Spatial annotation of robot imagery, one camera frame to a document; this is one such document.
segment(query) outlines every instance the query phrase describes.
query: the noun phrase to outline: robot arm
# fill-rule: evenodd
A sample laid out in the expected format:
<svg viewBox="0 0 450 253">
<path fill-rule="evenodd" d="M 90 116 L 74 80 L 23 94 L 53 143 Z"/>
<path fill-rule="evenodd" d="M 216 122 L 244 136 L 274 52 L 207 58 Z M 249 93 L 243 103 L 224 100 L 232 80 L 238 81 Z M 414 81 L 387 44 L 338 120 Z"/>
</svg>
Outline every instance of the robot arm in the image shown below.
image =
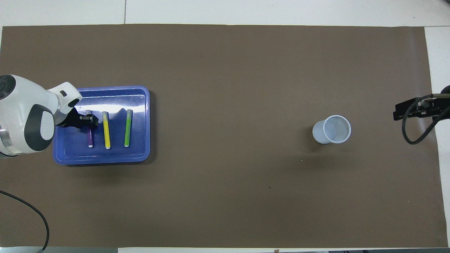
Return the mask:
<svg viewBox="0 0 450 253">
<path fill-rule="evenodd" d="M 441 120 L 450 118 L 450 86 L 440 94 L 430 94 L 421 98 L 413 98 L 395 105 L 394 120 L 402 120 L 401 131 L 406 142 L 411 145 L 421 142 Z M 406 134 L 406 119 L 410 117 L 432 117 L 432 123 L 416 140 L 410 140 Z"/>
<path fill-rule="evenodd" d="M 0 157 L 46 149 L 55 125 L 96 127 L 95 116 L 79 115 L 74 109 L 81 99 L 78 90 L 68 82 L 45 90 L 23 77 L 0 76 Z"/>
</svg>

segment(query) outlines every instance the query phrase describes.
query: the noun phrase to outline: plastic tray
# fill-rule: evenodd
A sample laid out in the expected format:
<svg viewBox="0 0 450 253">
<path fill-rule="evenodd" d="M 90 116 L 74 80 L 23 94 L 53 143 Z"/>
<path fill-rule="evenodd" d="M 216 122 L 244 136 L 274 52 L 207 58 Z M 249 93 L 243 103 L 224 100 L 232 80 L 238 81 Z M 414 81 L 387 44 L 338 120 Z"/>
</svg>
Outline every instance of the plastic tray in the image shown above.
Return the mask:
<svg viewBox="0 0 450 253">
<path fill-rule="evenodd" d="M 150 94 L 143 86 L 120 86 L 78 89 L 83 99 L 75 106 L 99 118 L 94 129 L 94 147 L 87 144 L 87 128 L 56 127 L 53 159 L 59 164 L 94 164 L 142 162 L 150 154 Z M 124 146 L 126 111 L 133 110 L 130 146 Z M 106 149 L 102 112 L 109 113 L 111 149 Z"/>
</svg>

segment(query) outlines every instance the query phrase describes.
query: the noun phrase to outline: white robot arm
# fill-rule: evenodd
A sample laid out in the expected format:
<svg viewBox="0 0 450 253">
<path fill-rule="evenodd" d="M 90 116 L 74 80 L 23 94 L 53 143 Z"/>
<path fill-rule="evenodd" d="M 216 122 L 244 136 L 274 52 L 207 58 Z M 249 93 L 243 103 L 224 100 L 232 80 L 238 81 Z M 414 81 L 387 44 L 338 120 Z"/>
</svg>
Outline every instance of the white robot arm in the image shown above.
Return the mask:
<svg viewBox="0 0 450 253">
<path fill-rule="evenodd" d="M 55 125 L 81 127 L 65 123 L 68 115 L 80 120 L 86 117 L 74 109 L 81 99 L 68 82 L 45 90 L 23 77 L 0 76 L 0 158 L 46 149 Z"/>
</svg>

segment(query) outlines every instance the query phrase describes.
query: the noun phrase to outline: brown surface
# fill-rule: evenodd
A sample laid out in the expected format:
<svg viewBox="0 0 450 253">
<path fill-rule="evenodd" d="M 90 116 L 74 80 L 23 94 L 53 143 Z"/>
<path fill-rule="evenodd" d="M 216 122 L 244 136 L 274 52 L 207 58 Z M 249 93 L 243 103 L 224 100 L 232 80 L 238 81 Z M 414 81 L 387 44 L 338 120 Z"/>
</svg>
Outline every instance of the brown surface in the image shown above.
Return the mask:
<svg viewBox="0 0 450 253">
<path fill-rule="evenodd" d="M 1 46 L 2 74 L 45 88 L 153 93 L 152 159 L 0 161 L 50 246 L 447 246 L 436 137 L 409 145 L 392 120 L 431 92 L 421 27 L 5 27 Z M 332 114 L 352 135 L 319 145 L 312 127 Z M 38 216 L 0 203 L 1 246 L 43 243 Z"/>
</svg>

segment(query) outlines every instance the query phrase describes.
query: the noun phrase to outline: plastic cup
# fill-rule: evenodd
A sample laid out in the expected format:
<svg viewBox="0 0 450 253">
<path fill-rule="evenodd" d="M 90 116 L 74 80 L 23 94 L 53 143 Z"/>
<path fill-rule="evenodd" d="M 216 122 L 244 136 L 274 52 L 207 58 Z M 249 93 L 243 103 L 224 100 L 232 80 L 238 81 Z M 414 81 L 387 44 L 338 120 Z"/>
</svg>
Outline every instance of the plastic cup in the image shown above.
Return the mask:
<svg viewBox="0 0 450 253">
<path fill-rule="evenodd" d="M 314 139 L 322 144 L 342 143 L 350 137 L 350 133 L 350 123 L 341 115 L 332 115 L 312 128 Z"/>
</svg>

